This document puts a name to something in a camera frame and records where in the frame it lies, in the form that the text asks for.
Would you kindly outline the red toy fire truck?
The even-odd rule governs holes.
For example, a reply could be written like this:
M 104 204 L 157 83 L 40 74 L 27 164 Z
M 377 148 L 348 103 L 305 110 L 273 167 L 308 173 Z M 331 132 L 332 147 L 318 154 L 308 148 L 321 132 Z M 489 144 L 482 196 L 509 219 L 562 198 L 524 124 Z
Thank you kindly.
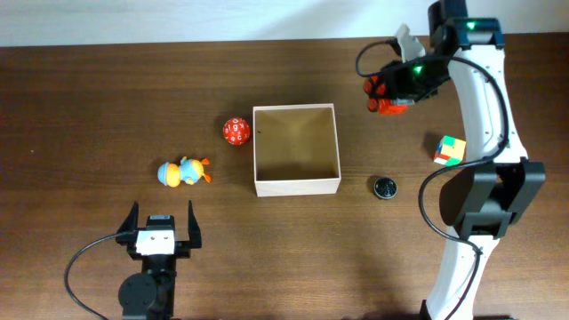
M 383 116 L 400 115 L 407 111 L 410 103 L 387 97 L 386 83 L 379 76 L 368 77 L 364 82 L 364 92 L 368 96 L 367 108 Z

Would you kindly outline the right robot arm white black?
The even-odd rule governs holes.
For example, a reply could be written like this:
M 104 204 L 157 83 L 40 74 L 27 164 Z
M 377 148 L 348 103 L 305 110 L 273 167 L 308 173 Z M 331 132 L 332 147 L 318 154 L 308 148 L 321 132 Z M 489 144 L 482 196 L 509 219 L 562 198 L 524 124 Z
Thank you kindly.
M 401 26 L 389 45 L 398 55 L 366 76 L 369 109 L 380 113 L 410 106 L 452 81 L 466 135 L 466 159 L 431 173 L 427 185 L 449 171 L 439 209 L 446 231 L 436 283 L 422 301 L 421 319 L 470 319 L 491 253 L 516 224 L 546 179 L 544 165 L 530 160 L 514 124 L 505 84 L 505 43 L 495 18 L 469 16 L 463 1 L 435 1 L 428 9 L 431 52 Z

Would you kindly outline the multicolour puzzle cube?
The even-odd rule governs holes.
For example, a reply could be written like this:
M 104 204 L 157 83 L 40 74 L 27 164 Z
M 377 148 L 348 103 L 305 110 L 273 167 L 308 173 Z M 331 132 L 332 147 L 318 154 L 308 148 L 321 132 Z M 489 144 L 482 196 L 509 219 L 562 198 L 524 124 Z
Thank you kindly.
M 465 154 L 466 141 L 444 136 L 438 143 L 433 161 L 445 166 L 459 164 Z

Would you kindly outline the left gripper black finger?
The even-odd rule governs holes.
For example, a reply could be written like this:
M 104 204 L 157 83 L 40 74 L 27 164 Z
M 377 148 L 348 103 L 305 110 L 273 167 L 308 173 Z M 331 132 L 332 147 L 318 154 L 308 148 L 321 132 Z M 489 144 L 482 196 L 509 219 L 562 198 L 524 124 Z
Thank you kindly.
M 121 235 L 134 235 L 138 231 L 139 204 L 134 202 L 130 212 L 117 230 Z
M 188 201 L 188 237 L 191 243 L 202 242 L 201 228 L 196 220 L 191 200 Z

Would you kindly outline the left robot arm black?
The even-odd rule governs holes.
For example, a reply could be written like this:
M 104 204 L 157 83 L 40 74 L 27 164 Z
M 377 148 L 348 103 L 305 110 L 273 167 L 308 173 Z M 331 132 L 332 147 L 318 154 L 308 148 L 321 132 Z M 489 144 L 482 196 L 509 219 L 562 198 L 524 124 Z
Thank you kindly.
M 172 215 L 151 215 L 138 226 L 139 205 L 132 206 L 117 230 L 116 242 L 132 260 L 141 262 L 141 272 L 127 277 L 118 291 L 123 319 L 171 319 L 174 310 L 176 263 L 202 247 L 201 229 L 193 205 L 188 206 L 188 239 L 175 238 Z

